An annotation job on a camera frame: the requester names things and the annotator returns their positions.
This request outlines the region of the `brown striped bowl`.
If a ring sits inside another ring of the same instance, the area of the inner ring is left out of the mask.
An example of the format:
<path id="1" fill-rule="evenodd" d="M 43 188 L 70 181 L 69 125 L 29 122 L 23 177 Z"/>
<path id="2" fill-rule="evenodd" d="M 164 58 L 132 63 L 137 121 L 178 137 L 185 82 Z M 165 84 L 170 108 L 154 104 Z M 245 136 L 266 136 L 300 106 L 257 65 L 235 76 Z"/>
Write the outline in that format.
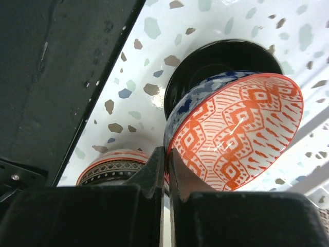
<path id="1" fill-rule="evenodd" d="M 80 174 L 76 186 L 127 180 L 149 160 L 149 155 L 133 149 L 117 149 L 102 154 Z"/>

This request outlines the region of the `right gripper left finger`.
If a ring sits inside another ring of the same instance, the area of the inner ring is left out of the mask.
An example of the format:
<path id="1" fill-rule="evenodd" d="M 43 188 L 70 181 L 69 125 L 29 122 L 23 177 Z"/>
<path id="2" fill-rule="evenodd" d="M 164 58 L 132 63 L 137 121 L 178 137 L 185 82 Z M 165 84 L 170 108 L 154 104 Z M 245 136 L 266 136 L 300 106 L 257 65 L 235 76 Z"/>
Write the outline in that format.
<path id="1" fill-rule="evenodd" d="M 165 149 L 156 147 L 146 164 L 126 180 L 124 186 L 138 186 L 147 198 L 163 199 L 164 194 Z"/>

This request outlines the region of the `red patterned bowl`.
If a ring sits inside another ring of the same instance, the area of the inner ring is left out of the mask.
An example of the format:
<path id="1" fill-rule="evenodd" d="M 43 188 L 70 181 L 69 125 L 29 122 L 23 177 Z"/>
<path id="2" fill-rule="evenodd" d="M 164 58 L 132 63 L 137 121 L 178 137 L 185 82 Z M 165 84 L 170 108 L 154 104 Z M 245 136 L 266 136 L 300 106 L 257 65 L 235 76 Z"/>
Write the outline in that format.
<path id="1" fill-rule="evenodd" d="M 240 78 L 204 99 L 183 120 L 169 148 L 219 191 L 234 191 L 267 170 L 295 136 L 303 96 L 290 78 L 261 73 Z"/>

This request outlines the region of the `black bowl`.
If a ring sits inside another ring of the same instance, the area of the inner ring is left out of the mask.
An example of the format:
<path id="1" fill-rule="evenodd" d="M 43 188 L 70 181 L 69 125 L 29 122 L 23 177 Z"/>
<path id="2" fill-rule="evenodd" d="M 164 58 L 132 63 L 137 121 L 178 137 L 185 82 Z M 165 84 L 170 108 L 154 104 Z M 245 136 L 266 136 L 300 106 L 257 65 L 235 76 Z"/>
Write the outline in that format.
<path id="1" fill-rule="evenodd" d="M 238 70 L 283 74 L 274 55 L 256 43 L 239 39 L 211 42 L 189 54 L 175 69 L 164 95 L 165 118 L 203 80 Z"/>

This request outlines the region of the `blue patterned bowl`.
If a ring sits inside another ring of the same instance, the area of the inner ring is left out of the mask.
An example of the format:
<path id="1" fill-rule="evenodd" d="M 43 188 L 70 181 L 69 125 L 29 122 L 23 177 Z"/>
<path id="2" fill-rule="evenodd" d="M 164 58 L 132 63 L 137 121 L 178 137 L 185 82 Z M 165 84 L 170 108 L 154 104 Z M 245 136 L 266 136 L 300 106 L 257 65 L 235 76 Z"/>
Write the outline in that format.
<path id="1" fill-rule="evenodd" d="M 167 124 L 163 136 L 163 146 L 167 150 L 169 144 L 177 131 L 178 127 L 182 124 L 183 120 L 196 108 L 204 99 L 210 96 L 215 91 L 225 87 L 226 85 L 249 75 L 256 74 L 257 72 L 248 70 L 237 70 L 224 72 L 218 75 L 211 76 L 197 86 L 189 90 L 183 98 L 176 104 L 167 118 Z"/>

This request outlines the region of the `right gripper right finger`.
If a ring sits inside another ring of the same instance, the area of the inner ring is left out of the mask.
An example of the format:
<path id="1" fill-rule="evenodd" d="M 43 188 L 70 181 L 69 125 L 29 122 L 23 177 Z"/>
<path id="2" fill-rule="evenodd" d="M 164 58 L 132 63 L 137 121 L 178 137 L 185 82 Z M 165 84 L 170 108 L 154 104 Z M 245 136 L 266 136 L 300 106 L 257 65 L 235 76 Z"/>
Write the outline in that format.
<path id="1" fill-rule="evenodd" d="M 183 162 L 177 149 L 173 148 L 168 157 L 168 169 L 170 185 L 175 185 L 174 189 L 178 193 L 181 201 L 185 202 L 194 192 L 215 192 L 215 189 L 199 178 Z"/>

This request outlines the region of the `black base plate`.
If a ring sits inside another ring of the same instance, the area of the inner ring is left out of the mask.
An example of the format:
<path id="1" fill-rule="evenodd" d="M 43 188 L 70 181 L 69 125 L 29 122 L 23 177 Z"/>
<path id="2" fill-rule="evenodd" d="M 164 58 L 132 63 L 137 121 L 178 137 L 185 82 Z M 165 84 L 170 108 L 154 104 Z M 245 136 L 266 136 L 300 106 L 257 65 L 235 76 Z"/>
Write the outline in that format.
<path id="1" fill-rule="evenodd" d="M 1 1 L 1 201 L 51 186 L 144 1 Z"/>

